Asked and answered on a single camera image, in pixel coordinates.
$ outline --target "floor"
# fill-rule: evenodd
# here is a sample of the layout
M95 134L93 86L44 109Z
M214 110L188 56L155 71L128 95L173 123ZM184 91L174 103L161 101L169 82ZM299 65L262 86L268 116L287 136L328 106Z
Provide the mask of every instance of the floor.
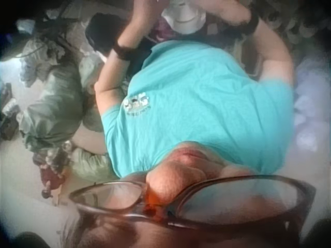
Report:
M11 82L13 95L23 110L38 98L42 83L36 82L32 88L23 88L19 83L20 63L12 59L0 63L0 77L4 82ZM317 189L314 204L303 229L307 234L312 225L321 218L330 216L330 125L324 127L319 135L315 151L302 149L294 138L285 163L278 174L306 181ZM87 132L80 128L77 142L92 152L102 152L102 135ZM34 231L41 235L51 247L59 247L64 225L71 215L67 207L54 207L49 200L41 197L42 184L38 168L32 163L32 153L26 150L19 135L14 140L3 142L0 146L1 166L1 222L10 237L22 231ZM91 184L73 178L68 186L74 190Z

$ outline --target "red object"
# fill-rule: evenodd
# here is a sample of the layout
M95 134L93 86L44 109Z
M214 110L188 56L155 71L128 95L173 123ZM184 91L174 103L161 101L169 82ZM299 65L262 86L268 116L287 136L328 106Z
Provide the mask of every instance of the red object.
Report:
M51 190L58 189L66 180L65 177L58 177L58 175L54 173L50 167L47 169L40 169L40 177L44 186L46 186L48 181L51 182Z

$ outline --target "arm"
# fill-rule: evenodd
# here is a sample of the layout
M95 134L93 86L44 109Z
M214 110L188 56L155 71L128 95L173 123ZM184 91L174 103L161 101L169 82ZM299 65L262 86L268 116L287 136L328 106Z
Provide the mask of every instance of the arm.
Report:
M193 1L207 12L219 16L233 26L248 23L251 19L250 10L236 0ZM292 85L293 63L291 55L280 37L260 19L250 39L264 58L260 79L278 78Z
M143 37L151 31L168 4L169 0L135 0L133 16L120 35L117 41L118 45L124 48L137 48ZM129 64L129 61L119 59L116 52L110 52L99 80L94 86L97 105L101 115L109 108L121 104L123 101L124 95L120 85Z

